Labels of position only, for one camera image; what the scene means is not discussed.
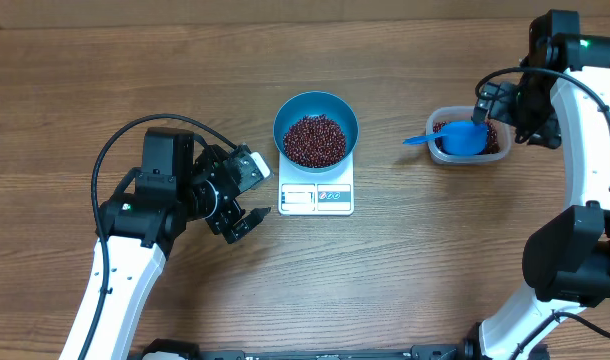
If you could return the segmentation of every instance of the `container of beans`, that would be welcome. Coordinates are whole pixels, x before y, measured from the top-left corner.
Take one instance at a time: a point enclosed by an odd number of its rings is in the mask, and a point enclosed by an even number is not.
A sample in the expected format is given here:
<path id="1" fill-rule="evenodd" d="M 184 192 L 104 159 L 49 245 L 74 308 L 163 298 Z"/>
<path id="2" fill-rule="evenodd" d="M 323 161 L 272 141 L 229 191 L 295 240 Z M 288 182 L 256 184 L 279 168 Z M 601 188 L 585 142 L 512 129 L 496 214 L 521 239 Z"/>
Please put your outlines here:
<path id="1" fill-rule="evenodd" d="M 427 120 L 426 134 L 434 134 L 452 121 L 470 120 L 474 108 L 472 106 L 452 106 L 440 108 Z M 479 155 L 457 156 L 446 153 L 440 139 L 429 141 L 430 155 L 435 163 L 441 165 L 483 165 L 504 158 L 512 147 L 512 136 L 509 126 L 496 120 L 486 120 L 487 145 Z"/>
<path id="2" fill-rule="evenodd" d="M 323 173 L 351 156 L 358 119 L 343 99 L 311 91 L 288 100 L 274 120 L 274 142 L 295 167 Z"/>

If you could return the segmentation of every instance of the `digital scale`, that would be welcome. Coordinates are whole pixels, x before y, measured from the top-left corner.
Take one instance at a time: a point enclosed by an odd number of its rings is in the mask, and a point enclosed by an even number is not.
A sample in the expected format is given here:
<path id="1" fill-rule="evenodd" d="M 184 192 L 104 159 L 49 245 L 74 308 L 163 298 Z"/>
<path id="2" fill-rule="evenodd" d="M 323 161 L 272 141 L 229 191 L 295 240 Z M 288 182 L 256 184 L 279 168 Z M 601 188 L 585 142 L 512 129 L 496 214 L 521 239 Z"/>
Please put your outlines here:
<path id="1" fill-rule="evenodd" d="M 354 155 L 320 173 L 298 169 L 279 155 L 278 211 L 281 215 L 351 215 L 354 212 Z"/>

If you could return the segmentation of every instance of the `bowl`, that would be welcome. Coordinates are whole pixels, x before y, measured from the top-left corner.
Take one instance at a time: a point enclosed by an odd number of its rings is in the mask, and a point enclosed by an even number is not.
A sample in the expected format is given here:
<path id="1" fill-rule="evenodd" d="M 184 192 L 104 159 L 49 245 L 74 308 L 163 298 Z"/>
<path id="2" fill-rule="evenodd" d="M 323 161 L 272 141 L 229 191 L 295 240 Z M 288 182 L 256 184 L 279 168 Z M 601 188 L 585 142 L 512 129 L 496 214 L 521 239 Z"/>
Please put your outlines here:
<path id="1" fill-rule="evenodd" d="M 323 168 L 310 168 L 299 165 L 290 160 L 285 155 L 283 138 L 289 128 L 296 124 L 303 117 L 317 116 L 325 114 L 328 119 L 335 121 L 345 134 L 345 156 L 336 164 Z M 296 168 L 312 173 L 322 173 L 329 171 L 343 160 L 352 155 L 356 143 L 358 142 L 358 118 L 352 108 L 343 99 L 334 94 L 323 91 L 310 91 L 294 96 L 289 99 L 276 114 L 274 119 L 274 143 L 278 151 L 292 163 Z"/>
<path id="2" fill-rule="evenodd" d="M 463 121 L 472 118 L 473 106 L 451 106 L 440 108 L 427 120 L 426 134 L 434 133 L 434 124 L 441 122 Z M 498 146 L 500 151 L 496 154 L 458 156 L 450 155 L 441 151 L 436 146 L 435 141 L 428 141 L 429 152 L 435 163 L 440 165 L 484 165 L 504 158 L 512 147 L 512 136 L 509 125 L 502 122 L 491 120 L 492 126 L 496 129 Z"/>

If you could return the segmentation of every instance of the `blue scoop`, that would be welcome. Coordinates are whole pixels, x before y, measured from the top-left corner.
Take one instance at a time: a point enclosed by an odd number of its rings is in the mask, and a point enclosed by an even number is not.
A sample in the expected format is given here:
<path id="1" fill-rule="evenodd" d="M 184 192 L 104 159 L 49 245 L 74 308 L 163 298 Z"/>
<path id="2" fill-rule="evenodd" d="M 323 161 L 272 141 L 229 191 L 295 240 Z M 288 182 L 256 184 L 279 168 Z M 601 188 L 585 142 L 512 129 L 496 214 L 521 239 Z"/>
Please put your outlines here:
<path id="1" fill-rule="evenodd" d="M 416 136 L 403 142 L 405 145 L 420 145 L 443 138 L 443 149 L 450 155 L 471 156 L 480 154 L 487 145 L 487 125 L 475 125 L 471 121 L 454 121 L 440 132 Z"/>

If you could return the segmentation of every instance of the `wooden table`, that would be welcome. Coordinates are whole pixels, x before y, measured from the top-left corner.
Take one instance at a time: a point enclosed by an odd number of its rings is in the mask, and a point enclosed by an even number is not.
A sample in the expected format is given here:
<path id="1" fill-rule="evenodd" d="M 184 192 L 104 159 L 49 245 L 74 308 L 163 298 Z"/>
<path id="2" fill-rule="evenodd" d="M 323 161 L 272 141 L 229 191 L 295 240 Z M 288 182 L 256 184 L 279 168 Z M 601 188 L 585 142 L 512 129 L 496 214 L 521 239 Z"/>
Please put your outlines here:
<path id="1" fill-rule="evenodd" d="M 515 145 L 498 164 L 451 168 L 401 141 L 518 64 L 530 21 L 0 31 L 0 359 L 60 353 L 96 239 L 92 165 L 120 126 L 188 115 L 278 170 L 274 115 L 314 89 L 360 119 L 354 215 L 273 211 L 233 246 L 189 224 L 134 349 L 157 337 L 256 352 L 459 341 L 519 286 L 526 239 L 560 212 L 562 150 Z M 610 36 L 610 18 L 584 19 L 583 31 Z M 140 164 L 144 131 L 110 151 L 101 201 Z M 241 203 L 275 205 L 277 183 Z M 610 329 L 610 301 L 585 315 Z M 610 359 L 610 341 L 572 322 L 547 343 L 555 359 Z"/>

